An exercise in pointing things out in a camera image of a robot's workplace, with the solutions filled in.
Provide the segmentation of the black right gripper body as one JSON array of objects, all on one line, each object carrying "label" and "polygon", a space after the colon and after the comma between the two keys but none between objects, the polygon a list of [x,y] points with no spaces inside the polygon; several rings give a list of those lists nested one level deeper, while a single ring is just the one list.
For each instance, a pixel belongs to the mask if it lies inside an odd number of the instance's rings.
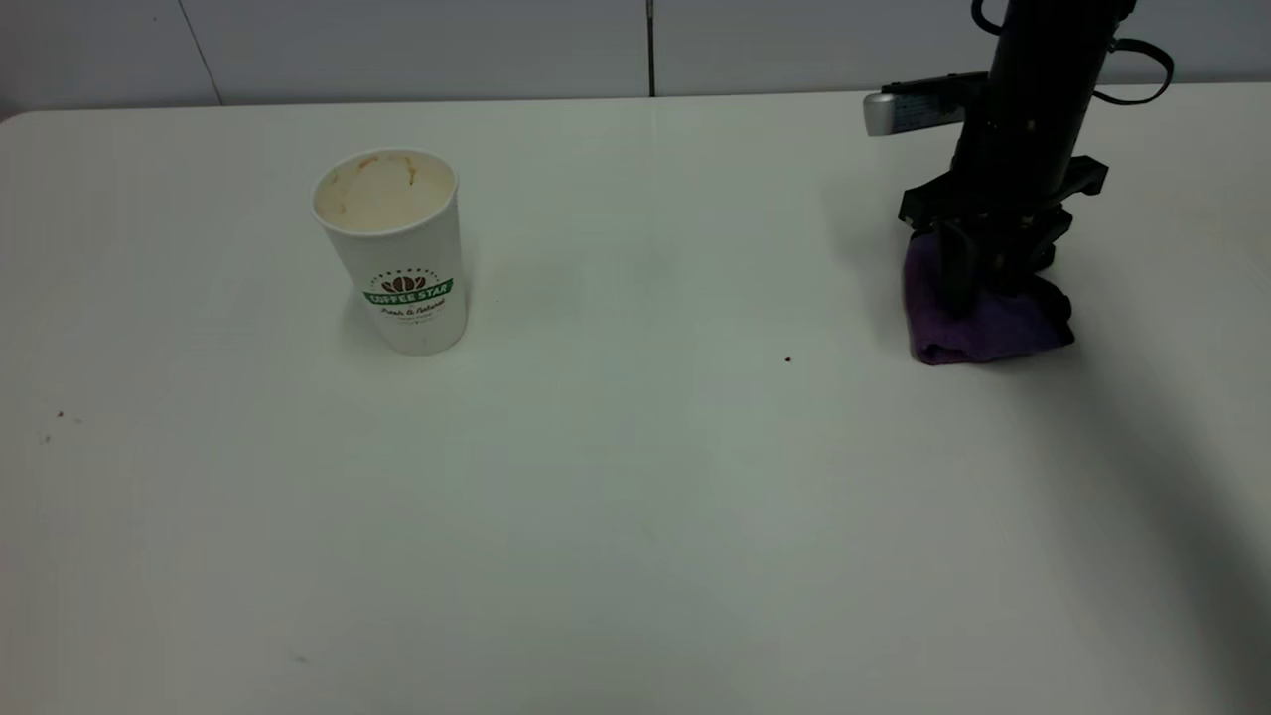
[{"label": "black right gripper body", "polygon": [[1071,215],[1063,201],[1098,196],[1110,166],[1093,157],[1071,157],[1056,189],[1032,189],[1026,182],[990,182],[970,171],[949,171],[904,190],[899,221],[916,232],[938,224],[985,221],[1002,229],[1066,231]]}]

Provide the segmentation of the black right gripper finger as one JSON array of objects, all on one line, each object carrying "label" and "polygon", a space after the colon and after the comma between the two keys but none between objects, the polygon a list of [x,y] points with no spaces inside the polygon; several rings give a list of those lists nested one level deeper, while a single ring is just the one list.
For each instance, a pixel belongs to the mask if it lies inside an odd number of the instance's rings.
[{"label": "black right gripper finger", "polygon": [[979,300],[980,249],[961,222],[935,224],[939,243],[938,297],[953,320],[965,320]]},{"label": "black right gripper finger", "polygon": [[1027,281],[1052,265],[1068,222],[1004,222],[998,226],[996,291],[1021,293]]}]

